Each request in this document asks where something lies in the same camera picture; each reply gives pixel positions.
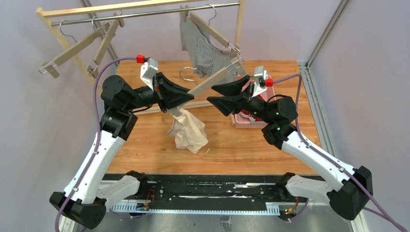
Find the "cream underwear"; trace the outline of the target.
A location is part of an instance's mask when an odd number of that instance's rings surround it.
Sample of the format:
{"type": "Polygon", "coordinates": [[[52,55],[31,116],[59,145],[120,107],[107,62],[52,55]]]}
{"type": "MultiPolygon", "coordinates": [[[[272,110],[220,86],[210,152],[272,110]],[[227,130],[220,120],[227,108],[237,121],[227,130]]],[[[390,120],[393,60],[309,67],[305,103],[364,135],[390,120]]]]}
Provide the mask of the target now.
{"type": "Polygon", "coordinates": [[[205,124],[194,114],[182,108],[171,109],[169,113],[174,120],[166,135],[175,138],[176,148],[187,149],[196,154],[207,145],[205,124]]]}

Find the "red underwear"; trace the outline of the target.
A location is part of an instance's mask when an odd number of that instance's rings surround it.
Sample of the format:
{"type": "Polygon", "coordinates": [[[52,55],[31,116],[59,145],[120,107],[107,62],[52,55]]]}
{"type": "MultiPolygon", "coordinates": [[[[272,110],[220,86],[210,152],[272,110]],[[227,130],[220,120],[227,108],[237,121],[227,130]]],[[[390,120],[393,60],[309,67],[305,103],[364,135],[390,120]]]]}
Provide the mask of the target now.
{"type": "Polygon", "coordinates": [[[250,122],[262,122],[262,120],[253,114],[249,113],[248,111],[242,110],[239,113],[242,117],[247,118],[250,122]]]}

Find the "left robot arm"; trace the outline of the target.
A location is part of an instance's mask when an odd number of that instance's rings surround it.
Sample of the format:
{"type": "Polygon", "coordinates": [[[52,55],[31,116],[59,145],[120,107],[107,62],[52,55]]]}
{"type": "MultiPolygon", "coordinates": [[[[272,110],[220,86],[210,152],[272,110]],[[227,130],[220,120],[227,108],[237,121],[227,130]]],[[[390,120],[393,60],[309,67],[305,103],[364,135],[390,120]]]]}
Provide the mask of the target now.
{"type": "Polygon", "coordinates": [[[136,171],[100,188],[113,157],[137,122],[134,109],[157,104],[165,112],[194,99],[187,88],[171,82],[161,72],[153,75],[151,87],[132,88],[121,76],[111,75],[102,88],[104,114],[97,117],[97,133],[90,151],[70,184],[49,199],[61,215],[87,229],[96,228],[115,204],[147,191],[147,176],[136,171]]]}

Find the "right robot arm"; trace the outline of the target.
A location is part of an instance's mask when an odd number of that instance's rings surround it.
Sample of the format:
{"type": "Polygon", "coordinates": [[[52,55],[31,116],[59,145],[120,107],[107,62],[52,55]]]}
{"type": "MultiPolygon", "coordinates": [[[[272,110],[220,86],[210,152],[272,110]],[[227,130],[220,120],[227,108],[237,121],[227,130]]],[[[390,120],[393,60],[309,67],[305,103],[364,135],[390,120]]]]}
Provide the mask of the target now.
{"type": "Polygon", "coordinates": [[[298,158],[321,177],[315,180],[284,174],[276,184],[281,199],[297,197],[325,203],[342,218],[354,220],[373,195],[371,171],[346,164],[311,142],[299,128],[297,99],[277,94],[264,100],[254,94],[255,84],[249,79],[246,75],[213,86],[219,96],[208,97],[208,101],[225,116],[246,111],[262,120],[268,144],[298,158]]]}

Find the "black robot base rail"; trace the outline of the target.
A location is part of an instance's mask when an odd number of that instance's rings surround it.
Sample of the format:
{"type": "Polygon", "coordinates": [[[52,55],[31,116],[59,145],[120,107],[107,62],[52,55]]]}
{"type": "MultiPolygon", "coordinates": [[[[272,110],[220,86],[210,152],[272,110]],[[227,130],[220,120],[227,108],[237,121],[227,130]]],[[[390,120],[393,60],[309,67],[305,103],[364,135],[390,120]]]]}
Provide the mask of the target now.
{"type": "Polygon", "coordinates": [[[322,206],[317,200],[282,197],[276,187],[277,174],[148,174],[143,193],[126,197],[111,208],[112,212],[142,214],[203,215],[283,215],[305,203],[322,206]]]}

